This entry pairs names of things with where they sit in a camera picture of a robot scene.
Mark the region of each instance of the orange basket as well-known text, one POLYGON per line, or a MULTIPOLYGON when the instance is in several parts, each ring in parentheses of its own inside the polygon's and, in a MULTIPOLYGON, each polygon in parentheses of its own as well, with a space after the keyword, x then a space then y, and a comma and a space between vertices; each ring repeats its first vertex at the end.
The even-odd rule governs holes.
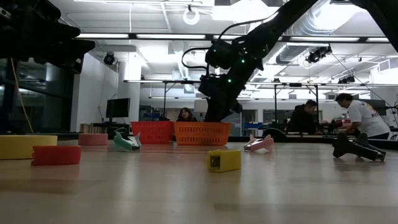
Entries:
POLYGON ((139 121, 131 122, 132 134, 139 134, 142 144, 168 144, 173 140, 174 126, 172 121, 139 121))
POLYGON ((175 138, 180 145, 224 146, 231 123, 175 122, 175 138))

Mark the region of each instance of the yellow block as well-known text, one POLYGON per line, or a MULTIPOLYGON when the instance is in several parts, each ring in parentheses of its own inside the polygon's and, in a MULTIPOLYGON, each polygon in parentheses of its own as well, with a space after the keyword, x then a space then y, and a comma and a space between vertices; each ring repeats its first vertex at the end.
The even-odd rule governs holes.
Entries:
POLYGON ((0 159, 31 159, 33 146, 56 146, 58 136, 0 136, 0 159))
POLYGON ((241 169, 240 150, 215 150, 207 156, 207 164, 210 172, 226 172, 241 169))

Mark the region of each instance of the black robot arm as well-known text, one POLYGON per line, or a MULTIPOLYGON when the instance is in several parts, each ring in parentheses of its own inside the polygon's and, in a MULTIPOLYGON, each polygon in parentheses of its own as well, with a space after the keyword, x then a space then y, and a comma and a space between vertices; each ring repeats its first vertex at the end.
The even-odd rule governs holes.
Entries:
MULTIPOLYGON (((214 40, 206 53, 206 63, 212 67, 229 69, 226 75, 206 74, 201 77, 199 91, 205 94, 208 110, 205 121, 219 122, 233 111, 240 113, 242 106, 236 100, 255 69, 263 70, 262 58, 267 56, 279 37, 304 15, 318 0, 290 0, 274 15, 245 36, 231 44, 214 40)), ((398 50, 398 1, 351 0, 369 11, 373 19, 398 50)))

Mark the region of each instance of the man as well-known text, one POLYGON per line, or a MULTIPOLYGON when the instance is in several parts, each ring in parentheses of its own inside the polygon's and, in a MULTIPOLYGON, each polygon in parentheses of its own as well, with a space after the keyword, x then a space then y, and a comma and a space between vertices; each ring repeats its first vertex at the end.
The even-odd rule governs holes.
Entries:
POLYGON ((304 105, 296 106, 288 123, 287 131, 309 134, 317 133, 317 124, 313 120, 316 109, 317 102, 313 100, 308 100, 304 105))
POLYGON ((352 122, 346 133, 358 129, 361 133, 366 133, 369 139, 388 139, 390 128, 371 105, 354 100, 353 96, 347 93, 338 95, 336 101, 348 110, 352 122))

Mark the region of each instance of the man in white shirt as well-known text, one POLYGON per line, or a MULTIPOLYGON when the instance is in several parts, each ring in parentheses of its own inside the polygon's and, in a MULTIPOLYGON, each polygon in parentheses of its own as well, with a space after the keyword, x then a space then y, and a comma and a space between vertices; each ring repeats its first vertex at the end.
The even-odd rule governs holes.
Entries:
POLYGON ((361 133, 366 133, 369 139, 388 139, 390 128, 371 105, 354 100, 353 96, 347 93, 338 95, 336 101, 348 110, 352 122, 352 126, 346 132, 358 129, 361 133))

